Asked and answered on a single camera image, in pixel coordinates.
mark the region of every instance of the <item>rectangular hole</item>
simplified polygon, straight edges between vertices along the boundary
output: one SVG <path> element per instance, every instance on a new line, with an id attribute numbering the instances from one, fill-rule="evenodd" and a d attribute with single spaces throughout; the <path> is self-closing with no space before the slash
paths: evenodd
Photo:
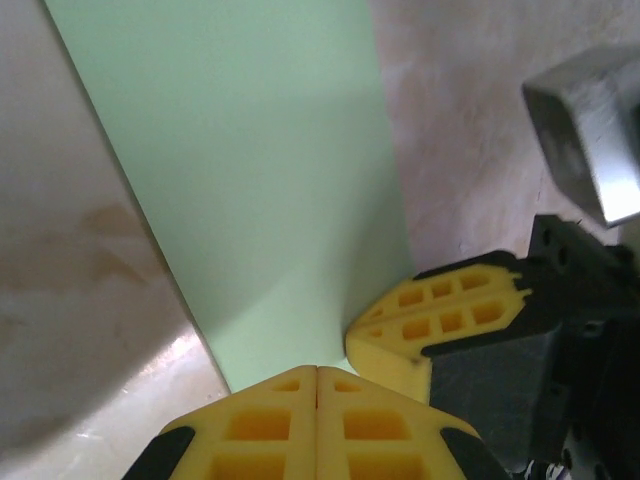
<path id="1" fill-rule="evenodd" d="M 246 410 L 233 416 L 226 440 L 288 440 L 291 412 L 284 408 Z"/>
<path id="2" fill-rule="evenodd" d="M 474 288 L 482 287 L 489 283 L 489 277 L 484 273 L 467 273 L 460 277 L 460 284 L 462 290 L 471 290 Z"/>
<path id="3" fill-rule="evenodd" d="M 347 440 L 407 440 L 404 418 L 392 410 L 350 410 L 344 413 Z"/>
<path id="4" fill-rule="evenodd" d="M 433 298 L 451 295 L 451 281 L 434 283 L 431 285 L 431 293 L 433 294 Z"/>
<path id="5" fill-rule="evenodd" d="M 421 288 L 415 288 L 408 292 L 403 292 L 398 295 L 398 305 L 400 307 L 410 307 L 411 305 L 417 305 L 424 300 L 424 293 Z"/>
<path id="6" fill-rule="evenodd" d="M 431 334 L 431 326 L 428 318 L 411 320 L 402 326 L 402 337 L 405 340 L 428 337 Z"/>
<path id="7" fill-rule="evenodd" d="M 504 306 L 501 302 L 494 300 L 492 302 L 482 303 L 471 307 L 473 319 L 478 325 L 491 323 L 498 320 L 504 314 Z"/>
<path id="8" fill-rule="evenodd" d="M 350 453 L 350 480 L 428 480 L 422 459 L 406 453 Z"/>
<path id="9" fill-rule="evenodd" d="M 215 480 L 283 480 L 286 458 L 283 454 L 227 454 L 213 462 Z"/>
<path id="10" fill-rule="evenodd" d="M 449 312 L 440 315 L 440 325 L 442 325 L 442 332 L 454 332 L 462 328 L 462 313 Z"/>

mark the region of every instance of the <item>gray metal block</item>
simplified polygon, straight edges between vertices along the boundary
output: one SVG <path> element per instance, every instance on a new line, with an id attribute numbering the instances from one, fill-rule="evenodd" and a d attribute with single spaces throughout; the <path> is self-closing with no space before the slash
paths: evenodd
<path id="1" fill-rule="evenodd" d="M 523 94 L 560 190 L 607 227 L 639 214 L 640 46 L 587 50 Z"/>

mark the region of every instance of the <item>black plastic part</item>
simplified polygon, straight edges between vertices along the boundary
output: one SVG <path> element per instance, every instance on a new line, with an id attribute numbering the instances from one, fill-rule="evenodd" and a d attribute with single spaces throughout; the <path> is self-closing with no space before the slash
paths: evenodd
<path id="1" fill-rule="evenodd" d="M 580 422 L 601 445 L 607 469 L 640 461 L 640 304 L 633 256 L 604 247 L 578 225 L 537 216 L 529 257 L 491 252 L 425 272 L 473 264 L 519 273 L 531 289 L 500 331 L 428 346 L 430 405 L 473 425 L 509 470 L 530 459 L 559 463 L 569 426 Z"/>
<path id="2" fill-rule="evenodd" d="M 440 435 L 467 480 L 510 480 L 479 438 L 457 428 L 443 428 Z"/>
<path id="3" fill-rule="evenodd" d="M 169 480 L 195 434 L 191 427 L 178 427 L 158 435 L 122 480 Z"/>

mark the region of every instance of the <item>light green paper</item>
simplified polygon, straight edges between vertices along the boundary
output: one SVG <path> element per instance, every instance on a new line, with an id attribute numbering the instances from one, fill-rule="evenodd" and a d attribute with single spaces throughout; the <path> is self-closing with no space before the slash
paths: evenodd
<path id="1" fill-rule="evenodd" d="M 411 271 L 365 0 L 46 0 L 232 390 Z"/>

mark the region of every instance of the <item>yellow foam pad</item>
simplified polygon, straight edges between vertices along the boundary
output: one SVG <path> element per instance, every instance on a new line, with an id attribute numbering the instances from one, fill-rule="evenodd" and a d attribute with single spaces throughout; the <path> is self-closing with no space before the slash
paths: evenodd
<path id="1" fill-rule="evenodd" d="M 171 480 L 437 480 L 464 474 L 440 436 L 468 424 L 332 367 L 298 367 L 180 417 Z"/>
<path id="2" fill-rule="evenodd" d="M 297 367 L 171 422 L 196 431 L 171 479 L 315 478 L 316 376 Z"/>
<path id="3" fill-rule="evenodd" d="M 516 288 L 517 277 L 477 264 L 402 282 L 347 331 L 349 363 L 362 377 L 428 403 L 431 361 L 422 349 L 507 328 L 530 293 Z"/>

